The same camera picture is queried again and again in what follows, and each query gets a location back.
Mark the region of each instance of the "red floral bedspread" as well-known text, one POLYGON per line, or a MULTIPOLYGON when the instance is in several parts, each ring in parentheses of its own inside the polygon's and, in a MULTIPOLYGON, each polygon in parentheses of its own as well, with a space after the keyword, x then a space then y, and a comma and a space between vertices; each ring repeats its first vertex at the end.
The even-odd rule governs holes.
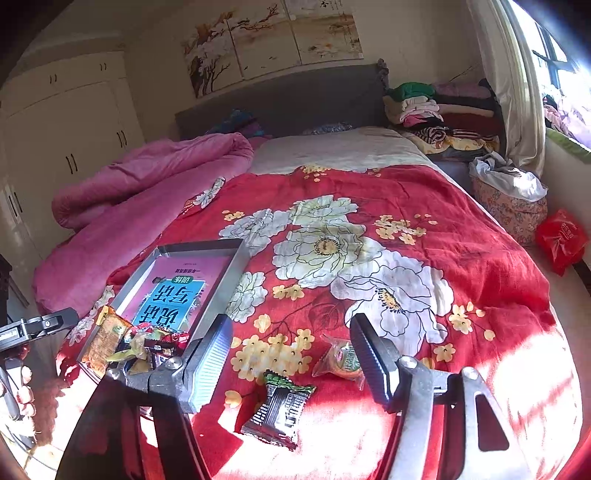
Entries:
MULTIPOLYGON (((551 478, 568 458, 579 438, 580 390, 548 282, 440 173, 415 165, 367 173, 308 166, 288 176, 244 174, 216 193, 187 202, 147 250, 111 275, 113 290, 97 302, 108 302, 157 245, 227 237, 249 245, 252 259, 227 311, 232 349, 212 402, 193 418, 212 476, 375 475, 395 417, 368 388, 311 377, 328 348, 321 335, 348 338, 357 312, 430 368, 477 367, 537 478, 551 478), (318 387, 295 452, 237 433, 264 399, 267 368, 318 387)), ((63 366, 91 326, 92 317, 66 340, 63 366)), ((437 413, 425 478, 435 477, 441 421, 437 413)))

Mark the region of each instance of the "gray headboard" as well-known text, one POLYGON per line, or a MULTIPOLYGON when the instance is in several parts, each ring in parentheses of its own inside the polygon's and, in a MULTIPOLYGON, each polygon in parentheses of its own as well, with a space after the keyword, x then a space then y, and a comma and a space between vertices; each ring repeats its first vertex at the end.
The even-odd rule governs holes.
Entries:
POLYGON ((387 126, 384 71, 375 64, 329 67, 263 80, 176 114, 181 140, 203 135, 232 110, 253 114, 273 137, 299 135, 324 124, 387 126))

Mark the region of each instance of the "curtain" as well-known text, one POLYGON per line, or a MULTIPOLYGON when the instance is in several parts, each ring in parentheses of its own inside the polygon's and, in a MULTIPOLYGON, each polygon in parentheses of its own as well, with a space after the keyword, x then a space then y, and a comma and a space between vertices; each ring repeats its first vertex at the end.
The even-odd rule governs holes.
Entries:
POLYGON ((501 104, 506 157, 538 177, 545 125, 531 50, 508 0, 466 0, 488 82, 501 104))

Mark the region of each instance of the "red plastic bag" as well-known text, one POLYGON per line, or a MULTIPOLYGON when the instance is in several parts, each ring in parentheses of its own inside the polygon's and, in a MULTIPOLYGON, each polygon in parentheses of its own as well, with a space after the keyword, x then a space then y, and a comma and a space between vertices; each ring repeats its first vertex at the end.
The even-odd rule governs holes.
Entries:
POLYGON ((562 276, 569 265, 582 260, 589 237, 566 210, 560 209, 540 224, 535 241, 551 260, 552 270, 562 276))

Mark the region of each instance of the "green candy wrapper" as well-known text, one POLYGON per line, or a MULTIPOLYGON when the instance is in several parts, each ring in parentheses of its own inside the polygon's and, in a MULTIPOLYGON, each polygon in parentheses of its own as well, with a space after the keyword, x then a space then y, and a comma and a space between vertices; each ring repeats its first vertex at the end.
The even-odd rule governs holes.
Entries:
POLYGON ((295 450, 301 412, 316 387, 300 387, 271 370, 264 373, 264 378, 267 399, 240 431, 262 442, 295 450))

